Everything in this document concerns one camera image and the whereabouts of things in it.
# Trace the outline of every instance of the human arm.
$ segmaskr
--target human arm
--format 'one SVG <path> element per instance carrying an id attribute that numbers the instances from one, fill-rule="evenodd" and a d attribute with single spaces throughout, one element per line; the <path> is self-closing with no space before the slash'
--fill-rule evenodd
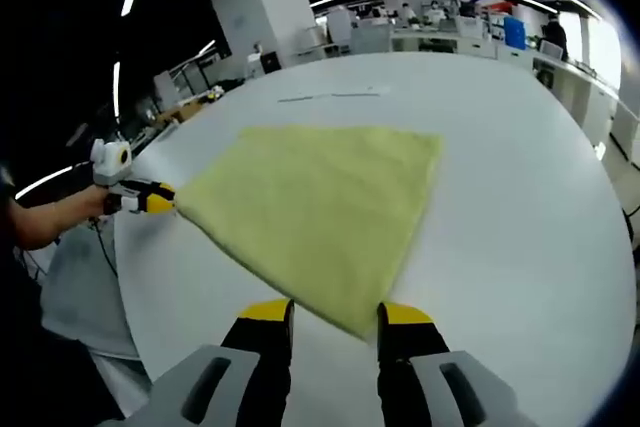
<path id="1" fill-rule="evenodd" d="M 108 191 L 92 185 L 58 202 L 24 208 L 9 202 L 9 216 L 14 226 L 16 243 L 23 249 L 42 248 L 60 234 L 81 222 L 104 213 Z"/>

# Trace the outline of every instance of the blue container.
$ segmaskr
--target blue container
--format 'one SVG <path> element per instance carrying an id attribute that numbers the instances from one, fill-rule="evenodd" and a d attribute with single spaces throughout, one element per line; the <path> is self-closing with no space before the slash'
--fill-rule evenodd
<path id="1" fill-rule="evenodd" d="M 504 43 L 514 49 L 525 50 L 524 22 L 515 17 L 504 18 Z"/>

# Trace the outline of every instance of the yellow towel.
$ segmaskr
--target yellow towel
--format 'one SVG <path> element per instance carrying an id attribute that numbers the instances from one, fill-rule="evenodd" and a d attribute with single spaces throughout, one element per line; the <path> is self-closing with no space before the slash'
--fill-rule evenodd
<path id="1" fill-rule="evenodd" d="M 177 192 L 253 273 L 364 337 L 420 219 L 440 138 L 382 127 L 250 128 Z"/>

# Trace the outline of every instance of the gray cloth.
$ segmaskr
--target gray cloth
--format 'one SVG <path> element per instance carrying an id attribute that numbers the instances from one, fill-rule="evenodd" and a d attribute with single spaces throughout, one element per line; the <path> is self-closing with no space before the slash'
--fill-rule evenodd
<path id="1" fill-rule="evenodd" d="M 113 222 L 101 225 L 100 230 L 115 267 Z M 88 225 L 63 235 L 42 286 L 40 305 L 45 329 L 77 339 L 102 355 L 139 359 L 118 279 L 105 259 L 96 231 Z"/>

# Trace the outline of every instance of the white round table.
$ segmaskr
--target white round table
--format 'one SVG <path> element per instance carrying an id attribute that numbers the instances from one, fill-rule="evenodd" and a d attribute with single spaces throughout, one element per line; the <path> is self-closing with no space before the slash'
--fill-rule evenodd
<path id="1" fill-rule="evenodd" d="M 358 92 L 379 95 L 349 95 Z M 243 128 L 292 123 L 444 137 L 430 205 L 390 297 L 431 315 L 449 348 L 508 382 L 539 425 L 585 422 L 625 365 L 635 281 L 611 183 L 551 93 L 524 70 L 462 55 L 315 62 L 230 92 L 154 141 L 134 173 L 179 188 Z M 177 213 L 119 213 L 115 236 L 127 319 L 152 379 L 222 342 L 247 305 L 281 297 Z M 297 306 L 282 425 L 383 425 L 377 374 L 374 339 Z"/>

